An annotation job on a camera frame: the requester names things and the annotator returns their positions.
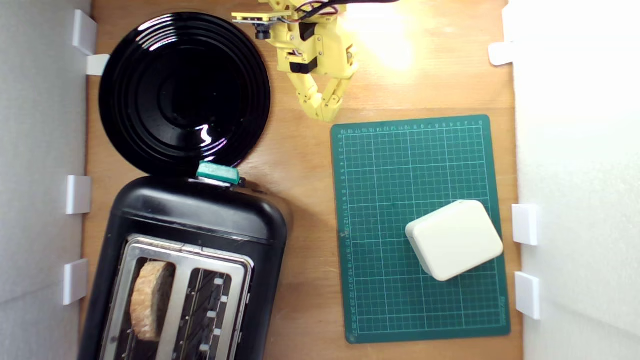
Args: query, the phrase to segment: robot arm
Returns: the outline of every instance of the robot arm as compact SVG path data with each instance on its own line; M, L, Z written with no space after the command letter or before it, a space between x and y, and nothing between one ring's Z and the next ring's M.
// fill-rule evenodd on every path
M233 13L234 22L250 23L256 38L276 47L278 70L286 72L305 113L326 122L334 120L342 96L358 69L351 35L337 16L348 3L390 3L397 0L259 0L270 13ZM319 92L312 74L331 78Z

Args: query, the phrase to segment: wooden table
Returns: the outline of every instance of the wooden table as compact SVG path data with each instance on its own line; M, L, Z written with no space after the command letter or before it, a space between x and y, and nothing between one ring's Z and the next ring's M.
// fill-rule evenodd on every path
M269 69L271 116L241 173L287 199L295 225L285 253L266 359L521 359L522 317L514 308L513 272L520 251L511 240L511 204L517 202L513 78L493 68L487 45L502 40L506 0L402 0L356 5L348 21L356 33L360 70L337 122L367 122L486 113L505 243L512 332L498 338L348 345L340 293L330 124L305 117L275 52L256 41ZM265 9L256 1L94 0L98 52L110 53L132 28L167 12L194 10L230 19ZM253 29L243 26L253 36ZM118 191L143 174L112 148L100 123L99 78L88 81L87 173L92 211L85 218L83 256L93 279L109 209Z

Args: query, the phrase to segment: black plate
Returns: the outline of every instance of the black plate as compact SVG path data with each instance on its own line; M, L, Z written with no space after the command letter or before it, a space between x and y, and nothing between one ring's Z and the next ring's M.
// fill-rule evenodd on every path
M237 165L258 142L270 102L253 42L203 13L171 13L132 30L100 84L111 143L152 175L193 176L200 160Z

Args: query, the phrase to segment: white clip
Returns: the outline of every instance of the white clip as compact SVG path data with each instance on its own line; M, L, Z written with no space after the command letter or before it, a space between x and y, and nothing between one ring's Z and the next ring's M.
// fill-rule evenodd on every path
M91 55L86 57L86 74L102 76L109 61L109 54Z
M91 210L91 177L67 176L67 215L86 214Z
M513 41L515 40L517 27L514 12L513 4L507 4L507 6L502 9L502 33L504 34L504 41L489 44L488 48L489 62L493 66L513 63L515 53Z
M95 54L95 41L98 33L98 24L82 10L76 10L74 14L73 46L85 55Z
M80 259L65 265L62 304L69 305L86 296L89 261Z
M501 66L513 63L512 42L494 42L489 44L489 62L493 66Z
M516 309L534 320L540 320L540 280L517 271Z
M525 245L538 245L538 207L532 204L511 205L513 241Z

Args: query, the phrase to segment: cutting mat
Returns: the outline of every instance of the cutting mat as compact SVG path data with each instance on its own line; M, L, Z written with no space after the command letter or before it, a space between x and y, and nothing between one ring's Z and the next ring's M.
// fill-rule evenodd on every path
M508 334L504 256L440 282L404 234L460 199L481 201L500 232L489 118L337 124L331 137L347 341Z

